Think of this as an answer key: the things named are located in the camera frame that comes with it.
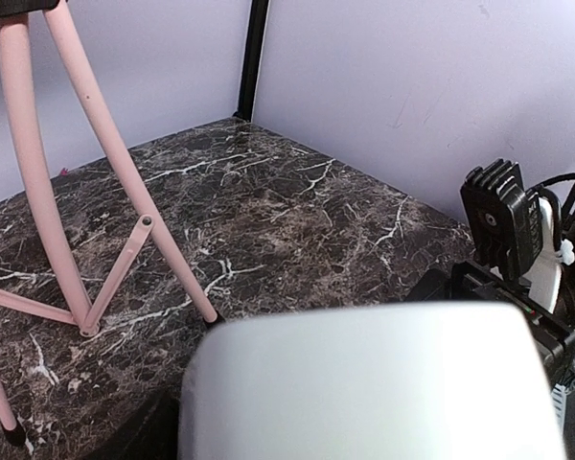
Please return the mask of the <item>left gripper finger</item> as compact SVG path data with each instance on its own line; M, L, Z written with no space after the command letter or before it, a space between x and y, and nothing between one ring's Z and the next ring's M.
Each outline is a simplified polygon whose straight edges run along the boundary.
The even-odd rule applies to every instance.
M179 401L171 395L151 395L89 460L177 458Z

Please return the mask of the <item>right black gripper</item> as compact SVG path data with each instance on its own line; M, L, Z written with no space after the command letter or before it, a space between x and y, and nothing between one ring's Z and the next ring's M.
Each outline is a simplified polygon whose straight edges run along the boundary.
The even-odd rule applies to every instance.
M500 279L474 262L454 264L449 273L431 268L406 295L408 302L451 302L460 306L497 308L521 321L534 343L549 384L575 382L575 326L528 297L526 287Z

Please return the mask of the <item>white metronome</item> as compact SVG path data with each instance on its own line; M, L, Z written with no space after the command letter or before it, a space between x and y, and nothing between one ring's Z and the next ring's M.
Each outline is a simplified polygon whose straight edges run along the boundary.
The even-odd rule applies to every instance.
M182 384L181 459L563 459L521 321L451 302L212 330Z

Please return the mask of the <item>pink music stand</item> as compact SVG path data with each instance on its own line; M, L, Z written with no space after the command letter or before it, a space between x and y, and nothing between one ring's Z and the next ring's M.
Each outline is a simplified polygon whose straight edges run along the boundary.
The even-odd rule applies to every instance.
M203 23L210 11L168 1L158 11L134 14L125 1L76 1L71 12L92 61L108 53L123 65L125 88L119 89L110 73L101 74L102 87L168 228L184 245L181 174L161 173L158 165L217 118L176 87L196 41L206 36ZM85 151L80 167L54 177L52 185L84 285L97 292L136 212L94 151L64 82L57 77L57 90L37 85L42 129L51 151ZM100 445L155 390L177 392L203 334L189 297L152 244L143 248L96 336L0 309L0 380L26 432L19 447L0 433L0 459L74 458Z

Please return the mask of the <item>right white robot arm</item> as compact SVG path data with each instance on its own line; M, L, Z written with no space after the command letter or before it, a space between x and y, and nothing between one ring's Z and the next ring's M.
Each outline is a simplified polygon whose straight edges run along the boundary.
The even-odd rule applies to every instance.
M418 301L486 301L523 313L551 385L575 380L575 172L527 188L499 159L466 177L461 198L475 246L450 274L430 269Z

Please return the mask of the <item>right black frame post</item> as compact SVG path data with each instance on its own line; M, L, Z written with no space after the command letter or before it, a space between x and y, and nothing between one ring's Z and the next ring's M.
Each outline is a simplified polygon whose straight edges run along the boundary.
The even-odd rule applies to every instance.
M250 122L261 64L269 0L252 0L241 69L241 84L234 116Z

